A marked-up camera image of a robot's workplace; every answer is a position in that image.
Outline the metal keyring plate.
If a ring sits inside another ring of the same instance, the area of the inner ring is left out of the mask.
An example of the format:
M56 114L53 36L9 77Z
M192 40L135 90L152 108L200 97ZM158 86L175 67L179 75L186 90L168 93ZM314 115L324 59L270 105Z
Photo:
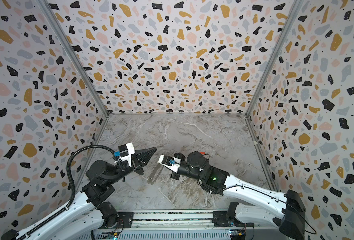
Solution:
M153 171L150 173L150 175L147 178L147 183L150 185L153 185L156 183L158 177L161 175L162 170L163 170L164 166L161 164L156 164L156 166L154 167Z

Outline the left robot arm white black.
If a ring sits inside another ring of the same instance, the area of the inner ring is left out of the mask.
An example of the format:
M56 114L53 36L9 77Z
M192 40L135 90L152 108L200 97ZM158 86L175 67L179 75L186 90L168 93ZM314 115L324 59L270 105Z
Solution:
M71 164L81 152L89 149L103 149L111 154L114 165L98 160L87 171L89 182L76 191L71 173ZM143 168L156 153L155 147L135 150L132 143L119 146L118 151L102 146L91 145L76 150L68 159L66 174L71 190L70 199L55 212L37 223L20 231L9 230L2 235L3 240L49 240L59 237L72 226L82 228L82 232L93 231L102 226L111 227L118 222L116 209L107 201L115 191L113 184L123 181L132 172L143 175Z

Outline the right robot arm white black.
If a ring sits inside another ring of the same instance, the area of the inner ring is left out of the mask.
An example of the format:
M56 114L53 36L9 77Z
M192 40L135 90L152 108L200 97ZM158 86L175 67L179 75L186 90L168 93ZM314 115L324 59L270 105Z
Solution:
M306 208L299 193L267 190L249 184L234 175L210 165L206 154L198 151L187 157L182 154L160 156L159 163L172 171L171 178L194 179L202 190L227 196L260 207L267 212L267 222L275 225L285 236L294 240L305 238Z

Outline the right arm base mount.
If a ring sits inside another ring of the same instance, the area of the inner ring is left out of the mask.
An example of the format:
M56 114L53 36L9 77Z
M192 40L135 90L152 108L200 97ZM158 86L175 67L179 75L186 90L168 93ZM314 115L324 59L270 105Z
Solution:
M254 227L255 223L243 223L236 218L237 202L231 202L227 211L213 211L212 223L216 228L220 227Z

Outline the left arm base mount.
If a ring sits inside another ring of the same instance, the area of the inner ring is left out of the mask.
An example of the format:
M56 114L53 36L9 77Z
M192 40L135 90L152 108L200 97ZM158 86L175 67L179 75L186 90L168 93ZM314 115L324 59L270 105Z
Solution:
M110 202L104 202L96 207L102 214L101 228L130 229L134 219L134 212L118 212Z

